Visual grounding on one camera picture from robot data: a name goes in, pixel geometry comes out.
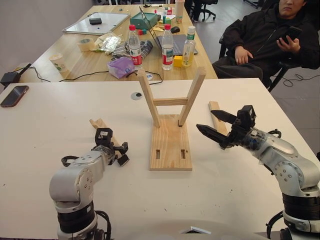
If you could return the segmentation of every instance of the cable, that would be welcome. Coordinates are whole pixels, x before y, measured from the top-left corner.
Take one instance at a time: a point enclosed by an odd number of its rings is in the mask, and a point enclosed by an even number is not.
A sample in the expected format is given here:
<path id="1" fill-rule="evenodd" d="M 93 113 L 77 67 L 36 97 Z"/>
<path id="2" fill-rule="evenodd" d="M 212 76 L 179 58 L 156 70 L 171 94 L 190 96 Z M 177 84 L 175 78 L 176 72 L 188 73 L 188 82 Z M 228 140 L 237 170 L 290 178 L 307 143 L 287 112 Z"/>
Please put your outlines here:
<path id="1" fill-rule="evenodd" d="M 283 215 L 283 211 L 277 213 L 276 215 L 274 215 L 270 221 L 268 223 L 266 223 L 266 236 L 268 239 L 271 239 L 270 238 L 270 235 L 271 235 L 271 229 L 273 227 L 273 225 L 276 223 L 276 221 L 278 221 L 279 219 L 283 218 L 284 215 Z"/>
<path id="2" fill-rule="evenodd" d="M 78 77 L 72 78 L 72 79 L 71 79 L 71 78 L 63 79 L 63 80 L 60 80 L 59 83 L 60 83 L 60 82 L 63 82 L 63 81 L 74 81 L 74 80 L 77 80 L 77 79 L 82 78 L 82 77 L 84 77 L 84 76 L 88 76 L 88 75 L 92 75 L 92 74 L 100 74 L 100 73 L 108 73 L 108 72 L 109 72 L 109 71 L 96 71 L 96 72 L 84 74 L 84 75 L 81 75 L 81 76 L 78 76 Z"/>
<path id="3" fill-rule="evenodd" d="M 11 73 L 20 71 L 21 69 L 25 69 L 25 68 L 34 69 L 34 70 L 35 70 L 35 73 L 36 73 L 36 76 L 37 76 L 38 79 L 51 83 L 51 81 L 39 77 L 39 73 L 38 73 L 37 69 L 36 69 L 34 66 L 31 66 L 31 67 L 22 67 L 22 68 L 19 68 L 19 69 L 17 69 L 17 70 L 12 71 Z M 82 77 L 84 77 L 84 76 L 89 76 L 89 75 L 93 75 L 93 74 L 100 74 L 100 73 L 108 73 L 108 72 L 109 72 L 108 70 L 107 70 L 107 71 L 96 71 L 96 72 L 92 72 L 92 73 L 88 73 L 88 74 L 84 74 L 84 75 L 78 76 L 78 77 L 76 77 L 76 78 L 62 79 L 62 80 L 59 81 L 59 83 L 60 83 L 60 82 L 64 82 L 64 81 L 74 81 L 74 80 L 77 80 L 77 79 L 82 78 Z M 159 73 L 155 73 L 155 72 L 152 72 L 152 71 L 146 71 L 146 72 L 147 72 L 147 73 L 150 73 L 150 74 L 158 75 L 159 78 L 161 79 L 160 81 L 150 83 L 149 85 L 161 84 L 161 83 L 164 81 Z M 131 72 L 129 75 L 126 76 L 126 78 L 129 77 L 131 74 L 137 75 L 137 71 Z"/>
<path id="4" fill-rule="evenodd" d="M 51 83 L 51 81 L 49 81 L 49 80 L 47 80 L 47 79 L 44 79 L 44 78 L 39 77 L 39 73 L 38 73 L 37 69 L 36 69 L 34 66 L 29 67 L 29 68 L 30 68 L 30 69 L 34 69 L 34 70 L 35 70 L 36 77 L 37 77 L 38 79 L 43 80 L 43 81 L 46 81 L 46 82 L 48 82 L 48 83 Z"/>
<path id="5" fill-rule="evenodd" d="M 49 80 L 47 80 L 47 79 L 44 79 L 44 78 L 39 77 L 39 73 L 38 73 L 37 69 L 36 69 L 34 66 L 30 66 L 30 67 L 21 67 L 21 68 L 19 68 L 19 69 L 17 69 L 17 70 L 11 71 L 10 73 L 14 73 L 14 72 L 20 71 L 20 70 L 22 70 L 22 69 L 34 69 L 34 71 L 35 71 L 35 73 L 36 73 L 36 77 L 37 77 L 38 79 L 43 80 L 43 81 L 46 81 L 46 82 L 48 82 L 48 83 L 51 83 L 51 81 L 49 81 Z"/>
<path id="6" fill-rule="evenodd" d="M 149 83 L 149 85 L 154 85 L 154 84 L 161 84 L 164 80 L 162 79 L 161 75 L 159 73 L 155 73 L 155 72 L 152 72 L 152 71 L 146 71 L 147 73 L 150 73 L 150 74 L 155 74 L 155 75 L 158 75 L 159 78 L 161 79 L 161 81 L 157 81 L 157 82 L 153 82 L 153 83 Z"/>
<path id="7" fill-rule="evenodd" d="M 279 139 L 281 138 L 281 132 L 280 132 L 278 129 L 269 131 L 268 134 L 272 134 L 272 135 L 278 134 L 278 138 L 279 138 Z"/>
<path id="8" fill-rule="evenodd" d="M 95 213 L 106 220 L 107 227 L 106 232 L 104 233 L 104 237 L 106 240 L 111 240 L 111 223 L 108 214 L 104 211 L 99 210 L 96 210 Z"/>
<path id="9" fill-rule="evenodd" d="M 164 81 L 159 73 L 155 73 L 155 72 L 152 72 L 152 71 L 146 71 L 146 70 L 145 70 L 145 72 L 150 73 L 150 74 L 158 75 L 159 78 L 161 79 L 161 81 L 149 83 L 149 85 L 161 84 L 161 83 Z M 138 74 L 137 74 L 137 71 L 133 71 L 133 72 L 131 72 L 130 74 L 128 74 L 128 75 L 126 76 L 126 78 L 128 78 L 131 74 L 135 74 L 136 76 L 138 75 Z"/>
<path id="10" fill-rule="evenodd" d="M 61 158 L 61 162 L 64 167 L 69 167 L 71 163 L 68 162 L 68 160 L 76 160 L 78 158 L 78 156 L 64 156 L 63 158 Z"/>
<path id="11" fill-rule="evenodd" d="M 319 77 L 320 74 L 315 75 L 315 76 L 310 77 L 310 78 L 304 78 L 303 76 L 301 76 L 298 73 L 296 73 L 295 76 L 297 77 L 297 79 L 287 79 L 285 77 L 282 77 L 282 79 L 284 79 L 283 85 L 285 85 L 286 87 L 293 87 L 294 83 L 292 81 L 308 81 L 308 80 L 314 79 L 316 77 Z"/>

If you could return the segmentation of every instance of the man's hand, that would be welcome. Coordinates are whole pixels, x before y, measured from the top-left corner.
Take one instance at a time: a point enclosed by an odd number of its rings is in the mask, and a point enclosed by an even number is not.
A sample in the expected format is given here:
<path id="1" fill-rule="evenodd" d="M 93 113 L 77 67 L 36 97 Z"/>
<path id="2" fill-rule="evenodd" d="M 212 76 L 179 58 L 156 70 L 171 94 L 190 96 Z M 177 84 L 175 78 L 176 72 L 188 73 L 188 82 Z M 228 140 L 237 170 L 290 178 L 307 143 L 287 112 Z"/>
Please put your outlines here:
<path id="1" fill-rule="evenodd" d="M 235 48 L 234 58 L 237 65 L 247 64 L 249 61 L 248 56 L 252 59 L 254 58 L 251 52 L 249 52 L 248 50 L 245 50 L 243 46 L 237 46 Z"/>
<path id="2" fill-rule="evenodd" d="M 279 38 L 279 40 L 276 41 L 276 44 L 278 44 L 279 48 L 284 52 L 291 52 L 293 54 L 298 54 L 300 51 L 300 42 L 299 39 L 296 38 L 292 41 L 292 39 L 289 36 L 285 36 L 288 40 L 289 44 L 286 44 L 286 42 L 282 39 L 282 37 Z"/>

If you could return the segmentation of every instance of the bottle cap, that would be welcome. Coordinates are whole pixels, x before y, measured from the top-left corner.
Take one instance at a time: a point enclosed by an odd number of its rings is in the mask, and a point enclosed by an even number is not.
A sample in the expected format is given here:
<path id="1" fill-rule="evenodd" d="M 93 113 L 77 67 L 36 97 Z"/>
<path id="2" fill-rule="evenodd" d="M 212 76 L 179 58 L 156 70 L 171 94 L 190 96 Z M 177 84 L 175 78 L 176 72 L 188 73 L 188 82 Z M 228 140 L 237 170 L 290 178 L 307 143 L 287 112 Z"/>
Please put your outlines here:
<path id="1" fill-rule="evenodd" d="M 188 26 L 188 34 L 195 34 L 196 27 L 195 26 Z"/>
<path id="2" fill-rule="evenodd" d="M 171 25 L 170 25 L 170 24 L 165 24 L 165 25 L 164 25 L 164 29 L 165 29 L 165 30 L 170 30 L 170 28 L 171 28 Z"/>
<path id="3" fill-rule="evenodd" d="M 131 24 L 131 25 L 129 26 L 129 30 L 130 30 L 130 31 L 134 31 L 134 30 L 136 30 L 136 26 L 135 26 L 135 25 L 133 25 L 133 24 Z"/>

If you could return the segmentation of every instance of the small red object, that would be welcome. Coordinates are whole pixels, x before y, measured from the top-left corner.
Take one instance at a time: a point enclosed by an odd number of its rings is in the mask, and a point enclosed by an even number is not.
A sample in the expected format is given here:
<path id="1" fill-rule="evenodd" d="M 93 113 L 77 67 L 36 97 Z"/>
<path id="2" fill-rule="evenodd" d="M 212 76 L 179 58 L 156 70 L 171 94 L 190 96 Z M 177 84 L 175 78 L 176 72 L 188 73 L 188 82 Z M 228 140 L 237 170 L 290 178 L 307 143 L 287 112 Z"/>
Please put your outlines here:
<path id="1" fill-rule="evenodd" d="M 135 25 L 133 25 L 133 24 L 131 24 L 131 25 L 129 26 L 129 30 L 130 30 L 130 31 L 134 31 L 134 30 L 136 30 L 136 26 L 135 26 Z"/>
<path id="2" fill-rule="evenodd" d="M 165 30 L 170 30 L 170 28 L 171 28 L 171 25 L 170 25 L 170 24 L 165 24 L 165 25 L 164 25 L 164 29 L 165 29 Z"/>

